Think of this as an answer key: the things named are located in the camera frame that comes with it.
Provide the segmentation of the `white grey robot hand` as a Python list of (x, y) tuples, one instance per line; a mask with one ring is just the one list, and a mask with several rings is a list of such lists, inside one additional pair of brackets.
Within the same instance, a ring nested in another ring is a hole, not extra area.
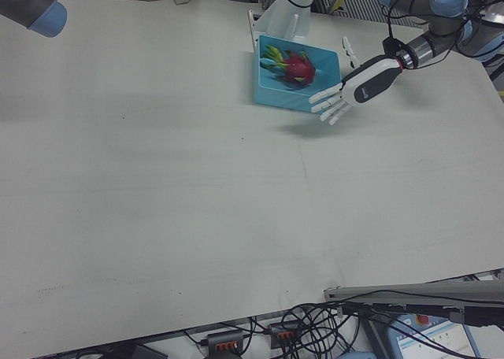
[(352, 71), (335, 86), (309, 97), (310, 112), (318, 113), (320, 121), (334, 125), (349, 109), (366, 105), (387, 91), (402, 73), (402, 62), (396, 57), (375, 56), (361, 62), (350, 40), (344, 36), (342, 46), (350, 59)]

